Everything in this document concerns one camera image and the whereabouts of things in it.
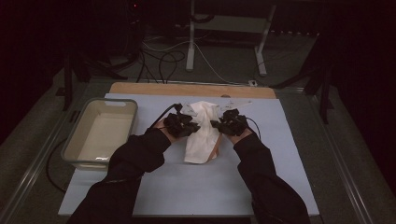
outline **towel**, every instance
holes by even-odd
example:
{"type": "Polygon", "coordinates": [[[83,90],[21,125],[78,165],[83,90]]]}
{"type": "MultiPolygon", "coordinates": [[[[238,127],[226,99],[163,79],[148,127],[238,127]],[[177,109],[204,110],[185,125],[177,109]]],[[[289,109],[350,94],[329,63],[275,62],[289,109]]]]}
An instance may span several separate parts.
{"type": "Polygon", "coordinates": [[[198,123],[201,128],[188,137],[184,161],[205,163],[219,155],[221,134],[210,124],[210,120],[219,121],[219,106],[201,101],[191,104],[191,107],[198,114],[192,117],[192,121],[198,123]]]}

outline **wooden edge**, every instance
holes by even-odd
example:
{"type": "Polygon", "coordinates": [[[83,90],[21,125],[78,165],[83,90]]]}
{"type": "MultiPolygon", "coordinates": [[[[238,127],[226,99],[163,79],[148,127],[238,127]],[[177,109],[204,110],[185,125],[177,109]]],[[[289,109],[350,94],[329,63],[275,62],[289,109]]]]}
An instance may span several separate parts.
{"type": "Polygon", "coordinates": [[[271,88],[196,84],[115,82],[111,86],[110,93],[276,99],[275,92],[271,88]]]}

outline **blue-white surface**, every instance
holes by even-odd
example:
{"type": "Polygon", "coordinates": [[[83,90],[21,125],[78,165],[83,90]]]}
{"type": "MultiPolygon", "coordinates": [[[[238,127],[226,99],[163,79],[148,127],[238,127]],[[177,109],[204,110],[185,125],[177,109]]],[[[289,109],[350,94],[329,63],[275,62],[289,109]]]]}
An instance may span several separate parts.
{"type": "MultiPolygon", "coordinates": [[[[207,101],[227,105],[230,98],[158,96],[108,93],[106,98],[133,99],[138,111],[134,134],[142,134],[161,113],[174,103],[207,101]]],[[[309,215],[318,207],[310,188],[282,105],[277,99],[245,99],[252,104],[238,108],[240,114],[256,121],[263,143],[271,149],[277,174],[303,198],[309,215]]],[[[256,130],[253,123],[249,126],[256,130]]],[[[225,137],[219,155],[205,164],[183,161],[186,141],[170,146],[164,153],[165,164],[145,174],[137,195],[134,215],[141,216],[249,216],[253,215],[251,197],[237,171],[239,158],[225,137]]],[[[71,215],[89,187],[106,173],[76,170],[61,205],[60,215],[71,215]]]]}

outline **black sleeve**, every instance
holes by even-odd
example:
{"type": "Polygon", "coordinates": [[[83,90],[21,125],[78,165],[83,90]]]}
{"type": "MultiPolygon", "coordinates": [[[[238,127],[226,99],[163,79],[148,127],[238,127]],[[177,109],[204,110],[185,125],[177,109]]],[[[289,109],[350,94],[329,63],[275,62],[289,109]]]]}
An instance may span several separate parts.
{"type": "Polygon", "coordinates": [[[91,186],[67,223],[131,223],[142,175],[163,165],[170,146],[158,129],[130,136],[111,157],[105,179],[91,186]]]}
{"type": "Polygon", "coordinates": [[[233,148],[241,159],[238,171],[252,193],[252,206],[259,223],[310,223],[303,199],[276,175],[271,151],[255,134],[233,148]]]}

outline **table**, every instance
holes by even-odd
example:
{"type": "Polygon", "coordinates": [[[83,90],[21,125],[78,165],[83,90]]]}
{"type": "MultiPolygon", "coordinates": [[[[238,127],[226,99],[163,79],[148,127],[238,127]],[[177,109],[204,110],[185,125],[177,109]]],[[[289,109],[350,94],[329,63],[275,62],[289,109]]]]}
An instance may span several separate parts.
{"type": "MultiPolygon", "coordinates": [[[[194,10],[195,0],[191,0],[191,17],[195,18],[195,10],[194,10]]],[[[230,16],[216,16],[213,21],[209,24],[196,23],[195,21],[190,21],[190,44],[189,51],[187,54],[187,64],[186,70],[192,71],[194,66],[194,53],[195,53],[195,43],[194,43],[194,33],[195,29],[208,29],[208,30],[222,30],[222,31],[240,31],[240,32],[250,32],[257,33],[257,29],[260,29],[262,32],[262,40],[257,47],[255,47],[254,52],[256,54],[257,66],[259,69],[259,75],[264,77],[267,75],[267,71],[265,69],[264,59],[262,57],[262,49],[264,48],[265,40],[267,39],[271,21],[274,17],[274,13],[276,10],[275,5],[271,5],[270,12],[266,17],[266,20],[256,19],[256,18],[241,18],[241,17],[230,17],[230,16]]]]}
{"type": "MultiPolygon", "coordinates": [[[[115,83],[106,98],[135,99],[139,105],[138,124],[135,133],[140,134],[158,116],[158,108],[166,108],[174,102],[206,99],[218,105],[230,101],[220,96],[244,97],[252,105],[240,112],[265,113],[257,119],[262,127],[262,141],[273,148],[273,157],[279,176],[289,182],[302,195],[310,215],[317,215],[318,208],[309,186],[304,167],[294,145],[289,126],[274,91],[268,88],[206,86],[206,85],[157,85],[115,83]]],[[[182,161],[183,143],[172,145],[164,153],[165,165],[155,172],[145,174],[137,195],[136,216],[252,216],[250,192],[237,172],[239,159],[229,141],[220,145],[220,154],[206,165],[191,165],[182,161]]],[[[100,181],[106,172],[76,170],[60,215],[71,215],[85,197],[89,187],[100,181]]]]}

